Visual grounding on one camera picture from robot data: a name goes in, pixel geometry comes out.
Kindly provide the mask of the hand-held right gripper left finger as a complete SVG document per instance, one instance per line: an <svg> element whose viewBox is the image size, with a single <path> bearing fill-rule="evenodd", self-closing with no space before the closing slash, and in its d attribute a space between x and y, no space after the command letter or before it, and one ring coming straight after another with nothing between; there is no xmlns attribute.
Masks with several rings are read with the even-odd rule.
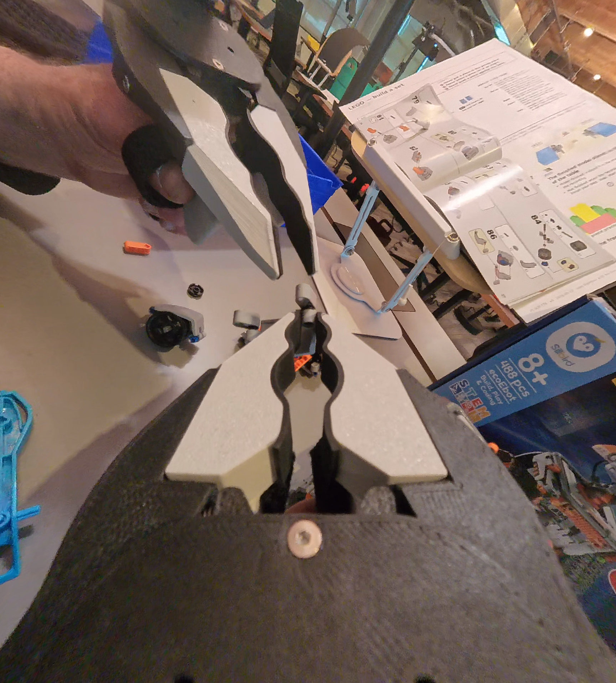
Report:
<svg viewBox="0 0 616 683"><path fill-rule="evenodd" d="M211 483L261 497L278 478L272 449L288 416L272 370L294 364L286 337L295 322L287 313L218 368L167 465L175 482Z"/></svg>

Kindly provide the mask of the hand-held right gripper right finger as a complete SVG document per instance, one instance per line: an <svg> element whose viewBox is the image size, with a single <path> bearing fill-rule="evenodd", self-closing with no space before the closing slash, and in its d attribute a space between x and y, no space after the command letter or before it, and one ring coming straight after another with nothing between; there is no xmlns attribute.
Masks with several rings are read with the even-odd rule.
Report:
<svg viewBox="0 0 616 683"><path fill-rule="evenodd" d="M329 393L311 451L317 500L363 500L372 488L447 479L397 368L336 318L318 313L315 349Z"/></svg>

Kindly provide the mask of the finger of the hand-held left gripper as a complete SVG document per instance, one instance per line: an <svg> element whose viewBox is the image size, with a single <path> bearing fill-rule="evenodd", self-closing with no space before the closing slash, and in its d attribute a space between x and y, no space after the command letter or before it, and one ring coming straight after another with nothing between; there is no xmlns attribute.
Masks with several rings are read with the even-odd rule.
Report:
<svg viewBox="0 0 616 683"><path fill-rule="evenodd" d="M185 231L196 245L223 228L269 278L281 274L269 211L257 197L251 175L228 139L228 118L220 103L186 76L160 70L191 140L182 172L194 191L184 206Z"/></svg>
<svg viewBox="0 0 616 683"><path fill-rule="evenodd" d="M257 105L247 113L252 173L269 201L273 228L283 227L306 273L320 268L317 236L305 160L295 131L279 113Z"/></svg>

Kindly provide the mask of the grey bracket brick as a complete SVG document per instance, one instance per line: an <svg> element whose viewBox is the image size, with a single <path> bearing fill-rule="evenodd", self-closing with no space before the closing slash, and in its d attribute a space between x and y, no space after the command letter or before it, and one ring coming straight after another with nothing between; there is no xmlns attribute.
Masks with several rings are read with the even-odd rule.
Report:
<svg viewBox="0 0 616 683"><path fill-rule="evenodd" d="M237 349L240 350L247 346L261 334L262 321L258 314L252 312L235 310L233 314L233 325L242 330L237 340Z"/></svg>

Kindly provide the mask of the person's left hand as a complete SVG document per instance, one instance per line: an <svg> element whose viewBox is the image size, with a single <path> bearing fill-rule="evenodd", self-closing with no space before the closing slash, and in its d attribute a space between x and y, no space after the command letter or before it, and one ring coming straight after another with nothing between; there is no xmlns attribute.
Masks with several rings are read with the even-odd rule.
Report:
<svg viewBox="0 0 616 683"><path fill-rule="evenodd" d="M150 124L110 65L45 63L0 46L0 163L137 201L184 235L182 210L146 202L123 163L126 138Z"/></svg>

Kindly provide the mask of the small grey orange brick assembly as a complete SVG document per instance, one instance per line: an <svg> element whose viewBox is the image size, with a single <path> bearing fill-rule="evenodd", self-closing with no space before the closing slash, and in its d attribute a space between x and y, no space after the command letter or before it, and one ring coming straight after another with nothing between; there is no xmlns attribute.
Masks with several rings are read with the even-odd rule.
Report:
<svg viewBox="0 0 616 683"><path fill-rule="evenodd" d="M320 375L326 347L327 329L322 315L317 314L312 322L293 320L286 329L286 339L294 358L294 371L305 377Z"/></svg>

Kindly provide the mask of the white stand platform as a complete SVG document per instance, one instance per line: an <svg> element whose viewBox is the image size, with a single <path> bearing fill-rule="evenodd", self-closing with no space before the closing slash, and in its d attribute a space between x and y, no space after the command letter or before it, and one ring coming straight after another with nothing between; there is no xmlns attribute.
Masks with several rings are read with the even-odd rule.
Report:
<svg viewBox="0 0 616 683"><path fill-rule="evenodd" d="M376 145L369 145L356 129L352 130L350 142L356 160L376 182L424 246L434 253L441 265L456 267L461 247L458 239L451 239L454 231L448 222L390 157L384 152L377 151Z"/></svg>

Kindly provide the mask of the blue cardboard box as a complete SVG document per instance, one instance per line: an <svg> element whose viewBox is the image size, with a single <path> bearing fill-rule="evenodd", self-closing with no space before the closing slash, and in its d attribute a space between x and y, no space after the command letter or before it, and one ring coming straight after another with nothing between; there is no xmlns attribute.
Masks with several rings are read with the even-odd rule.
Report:
<svg viewBox="0 0 616 683"><path fill-rule="evenodd" d="M530 500L616 655L616 308L580 300L430 389L464 411Z"/></svg>

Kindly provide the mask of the instruction booklet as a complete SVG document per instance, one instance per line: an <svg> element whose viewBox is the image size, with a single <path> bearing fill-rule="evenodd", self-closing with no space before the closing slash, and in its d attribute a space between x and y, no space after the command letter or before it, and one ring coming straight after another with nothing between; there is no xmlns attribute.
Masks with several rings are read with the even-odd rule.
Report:
<svg viewBox="0 0 616 683"><path fill-rule="evenodd" d="M341 111L524 320L616 284L616 108L493 39Z"/></svg>

